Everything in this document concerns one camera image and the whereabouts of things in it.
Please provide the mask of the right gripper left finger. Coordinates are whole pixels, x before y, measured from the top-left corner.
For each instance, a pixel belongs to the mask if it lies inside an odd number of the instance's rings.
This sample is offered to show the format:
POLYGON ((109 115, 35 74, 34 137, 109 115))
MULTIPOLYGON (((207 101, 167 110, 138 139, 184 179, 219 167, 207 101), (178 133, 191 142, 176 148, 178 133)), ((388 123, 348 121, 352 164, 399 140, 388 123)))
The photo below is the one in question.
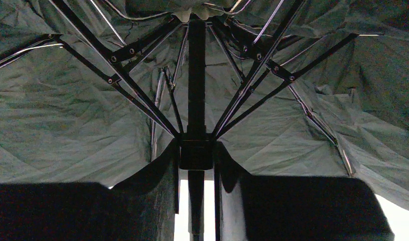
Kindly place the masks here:
POLYGON ((0 240, 173 240, 178 155, 171 141, 112 188, 97 182, 0 184, 0 240))

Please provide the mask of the beige and black umbrella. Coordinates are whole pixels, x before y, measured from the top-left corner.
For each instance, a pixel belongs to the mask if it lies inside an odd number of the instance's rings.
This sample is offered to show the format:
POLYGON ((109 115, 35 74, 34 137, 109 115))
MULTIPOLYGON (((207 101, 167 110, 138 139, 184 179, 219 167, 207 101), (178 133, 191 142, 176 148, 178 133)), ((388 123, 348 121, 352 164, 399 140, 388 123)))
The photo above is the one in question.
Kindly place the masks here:
POLYGON ((171 141, 189 240, 219 142, 409 210, 409 1, 0 1, 0 184, 112 188, 171 141))

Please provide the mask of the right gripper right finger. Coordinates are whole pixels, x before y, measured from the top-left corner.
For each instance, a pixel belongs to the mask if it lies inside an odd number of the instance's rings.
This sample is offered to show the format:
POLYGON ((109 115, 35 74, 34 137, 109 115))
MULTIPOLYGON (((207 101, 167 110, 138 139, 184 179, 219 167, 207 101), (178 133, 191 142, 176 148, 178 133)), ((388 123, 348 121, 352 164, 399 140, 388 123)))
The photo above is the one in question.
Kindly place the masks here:
POLYGON ((217 240, 394 240, 362 180, 253 175, 213 149, 217 240))

